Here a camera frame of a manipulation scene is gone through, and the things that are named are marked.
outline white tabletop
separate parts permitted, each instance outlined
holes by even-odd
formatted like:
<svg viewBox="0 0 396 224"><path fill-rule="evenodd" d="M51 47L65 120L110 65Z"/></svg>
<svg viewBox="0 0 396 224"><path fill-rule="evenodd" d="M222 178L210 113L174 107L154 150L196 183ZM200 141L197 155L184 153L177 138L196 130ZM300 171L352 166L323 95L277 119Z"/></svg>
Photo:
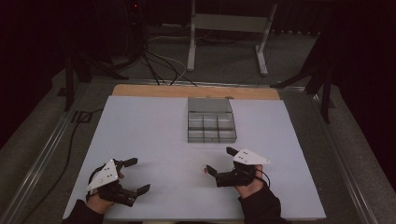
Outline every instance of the white tabletop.
<svg viewBox="0 0 396 224"><path fill-rule="evenodd" d="M230 100L237 139L234 144L187 142L187 98L109 96L78 180L65 209L84 199L93 170L110 159L138 158L123 168L125 189L151 184L133 207L116 204L106 213L115 220L243 219L234 188L217 188L204 174L209 164L218 172L233 168L226 147L246 147L271 164L264 172L282 204L282 217L318 219L325 214L283 101Z"/></svg>

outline sleeve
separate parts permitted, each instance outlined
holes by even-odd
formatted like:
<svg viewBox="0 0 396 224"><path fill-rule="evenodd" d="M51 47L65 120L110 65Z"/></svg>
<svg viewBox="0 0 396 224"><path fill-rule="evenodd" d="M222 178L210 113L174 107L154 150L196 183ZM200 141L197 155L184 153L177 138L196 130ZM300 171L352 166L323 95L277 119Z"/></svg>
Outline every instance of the sleeve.
<svg viewBox="0 0 396 224"><path fill-rule="evenodd" d="M102 224L104 216L92 211L82 200L77 200L70 216L62 224Z"/></svg>
<svg viewBox="0 0 396 224"><path fill-rule="evenodd" d="M245 199L239 198L246 224L290 224L280 216L280 200L267 186Z"/></svg>

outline hand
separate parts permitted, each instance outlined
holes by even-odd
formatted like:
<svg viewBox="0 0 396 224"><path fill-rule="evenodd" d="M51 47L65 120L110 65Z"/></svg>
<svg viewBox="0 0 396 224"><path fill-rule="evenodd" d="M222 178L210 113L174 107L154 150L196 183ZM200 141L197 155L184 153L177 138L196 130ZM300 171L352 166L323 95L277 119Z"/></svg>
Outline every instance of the hand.
<svg viewBox="0 0 396 224"><path fill-rule="evenodd" d="M262 165L256 165L256 176L259 178L262 178ZM262 181L260 181L257 178L253 179L253 182L251 182L249 185L247 186L235 186L236 191L238 191L239 195L241 196L242 199L247 198L248 196L256 193L257 191L259 191L260 189L262 189L262 187L264 186L264 183L262 183Z"/></svg>
<svg viewBox="0 0 396 224"><path fill-rule="evenodd" d="M120 172L119 172L119 178L120 179L124 178L124 175ZM109 207L111 207L114 203L101 199L99 194L97 193L97 189L94 189L92 192L92 196L88 199L86 204L94 212L99 214L104 214L105 211Z"/></svg>

